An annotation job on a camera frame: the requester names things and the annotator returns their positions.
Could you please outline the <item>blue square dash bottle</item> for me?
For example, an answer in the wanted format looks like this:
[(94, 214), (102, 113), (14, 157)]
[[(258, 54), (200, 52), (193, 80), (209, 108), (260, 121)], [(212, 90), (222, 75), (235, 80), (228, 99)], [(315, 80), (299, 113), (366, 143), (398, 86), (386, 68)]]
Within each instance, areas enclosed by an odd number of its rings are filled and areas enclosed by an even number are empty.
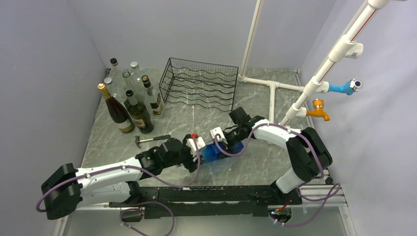
[[(236, 154), (240, 152), (244, 145), (242, 142), (235, 144), (232, 147), (226, 148), (222, 143), (219, 143), (220, 147), (227, 153)], [(201, 162), (202, 163), (209, 163), (219, 159), (227, 158), (229, 156), (223, 154), (219, 148), (215, 145), (215, 143), (206, 145), (206, 147), (200, 151)]]

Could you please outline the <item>bottle black gold cap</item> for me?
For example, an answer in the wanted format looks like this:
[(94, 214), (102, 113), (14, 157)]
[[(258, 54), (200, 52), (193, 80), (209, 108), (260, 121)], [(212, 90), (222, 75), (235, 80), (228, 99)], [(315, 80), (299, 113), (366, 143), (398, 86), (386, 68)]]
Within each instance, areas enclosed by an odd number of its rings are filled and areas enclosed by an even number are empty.
[(151, 84), (148, 75), (143, 75), (141, 81), (145, 87), (146, 102), (150, 106), (150, 114), (154, 118), (163, 118), (164, 101), (160, 91)]

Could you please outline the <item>blue tinted clear bottle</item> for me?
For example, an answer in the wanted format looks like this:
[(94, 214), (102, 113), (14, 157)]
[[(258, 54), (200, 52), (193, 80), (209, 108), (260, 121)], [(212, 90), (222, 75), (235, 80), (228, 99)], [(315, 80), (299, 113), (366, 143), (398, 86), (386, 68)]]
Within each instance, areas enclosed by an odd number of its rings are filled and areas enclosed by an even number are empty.
[(133, 75), (128, 70), (124, 70), (122, 72), (122, 77), (124, 78), (127, 88), (133, 91), (135, 97), (138, 100), (144, 101), (143, 93), (139, 89), (137, 83), (133, 81)]

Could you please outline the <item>dark wine bottle gold cap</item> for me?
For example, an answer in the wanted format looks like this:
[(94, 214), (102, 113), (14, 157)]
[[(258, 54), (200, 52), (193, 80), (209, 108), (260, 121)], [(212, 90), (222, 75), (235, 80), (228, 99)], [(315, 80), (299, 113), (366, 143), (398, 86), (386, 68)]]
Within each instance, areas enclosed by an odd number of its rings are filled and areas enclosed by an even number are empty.
[(113, 122), (117, 124), (122, 133), (130, 133), (134, 130), (134, 125), (130, 119), (128, 111), (110, 93), (104, 83), (99, 83), (97, 88), (105, 99), (108, 112)]

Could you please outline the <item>clear bottle silver cap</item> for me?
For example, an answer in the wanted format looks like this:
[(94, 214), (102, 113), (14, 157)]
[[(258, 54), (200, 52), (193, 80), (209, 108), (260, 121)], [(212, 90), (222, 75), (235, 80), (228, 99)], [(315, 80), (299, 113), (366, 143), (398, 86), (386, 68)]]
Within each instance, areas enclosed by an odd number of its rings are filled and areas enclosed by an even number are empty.
[(142, 83), (141, 77), (142, 73), (139, 68), (139, 64), (136, 61), (130, 63), (130, 73), (131, 73), (131, 81), (134, 85), (139, 85)]

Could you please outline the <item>clear bottle blue medallion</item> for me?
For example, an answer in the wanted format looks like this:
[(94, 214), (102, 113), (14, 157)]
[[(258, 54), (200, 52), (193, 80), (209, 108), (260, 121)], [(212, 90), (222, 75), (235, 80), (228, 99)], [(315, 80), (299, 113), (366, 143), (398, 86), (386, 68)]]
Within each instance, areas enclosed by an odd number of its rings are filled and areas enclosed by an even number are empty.
[(119, 66), (119, 62), (116, 58), (111, 58), (110, 63), (112, 65), (111, 78), (113, 79), (115, 85), (122, 89), (124, 87), (124, 79), (122, 76), (123, 70)]

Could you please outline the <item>clear bottle dark neck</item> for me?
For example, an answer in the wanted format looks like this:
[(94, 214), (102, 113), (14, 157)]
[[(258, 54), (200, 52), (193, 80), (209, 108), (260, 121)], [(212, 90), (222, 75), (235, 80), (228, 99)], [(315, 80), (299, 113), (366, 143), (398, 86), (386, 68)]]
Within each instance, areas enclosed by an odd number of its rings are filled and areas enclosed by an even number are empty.
[(106, 85), (109, 92), (112, 94), (112, 96), (120, 103), (123, 103), (126, 100), (125, 95), (122, 93), (122, 90), (119, 88), (119, 86), (114, 82), (114, 80), (111, 77), (106, 77), (103, 80), (104, 84)]

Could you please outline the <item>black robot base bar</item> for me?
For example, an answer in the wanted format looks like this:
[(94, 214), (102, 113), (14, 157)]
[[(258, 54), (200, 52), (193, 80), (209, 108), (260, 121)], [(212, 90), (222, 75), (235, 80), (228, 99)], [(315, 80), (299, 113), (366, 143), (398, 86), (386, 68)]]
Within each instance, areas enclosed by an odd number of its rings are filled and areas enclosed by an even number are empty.
[(268, 216), (283, 205), (301, 205), (295, 190), (281, 193), (271, 185), (138, 187), (140, 195), (127, 203), (110, 202), (109, 207), (143, 206), (145, 219), (174, 216), (251, 215)]

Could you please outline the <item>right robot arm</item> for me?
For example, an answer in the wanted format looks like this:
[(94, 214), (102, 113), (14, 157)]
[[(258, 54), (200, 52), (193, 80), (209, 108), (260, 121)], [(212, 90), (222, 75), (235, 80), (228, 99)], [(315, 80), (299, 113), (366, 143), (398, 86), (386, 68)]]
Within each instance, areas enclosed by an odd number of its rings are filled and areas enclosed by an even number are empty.
[(235, 127), (229, 132), (214, 131), (215, 141), (230, 147), (245, 139), (259, 139), (287, 151), (291, 167), (271, 185), (271, 198), (277, 204), (285, 203), (290, 192), (302, 184), (322, 178), (324, 169), (333, 163), (330, 152), (312, 127), (291, 129), (262, 116), (252, 118), (242, 107), (231, 111), (229, 116)]

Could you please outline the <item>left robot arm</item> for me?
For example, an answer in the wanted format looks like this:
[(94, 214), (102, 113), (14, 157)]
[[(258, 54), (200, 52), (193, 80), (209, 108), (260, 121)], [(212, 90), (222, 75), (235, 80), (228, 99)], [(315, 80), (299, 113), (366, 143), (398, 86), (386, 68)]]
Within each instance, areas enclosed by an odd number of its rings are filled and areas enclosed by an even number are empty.
[(198, 152), (206, 147), (201, 137), (185, 142), (169, 138), (134, 157), (99, 167), (75, 168), (61, 165), (42, 185), (42, 198), (36, 204), (49, 220), (63, 218), (79, 207), (114, 202), (136, 206), (142, 197), (138, 181), (157, 178), (166, 168), (183, 165), (198, 170)]

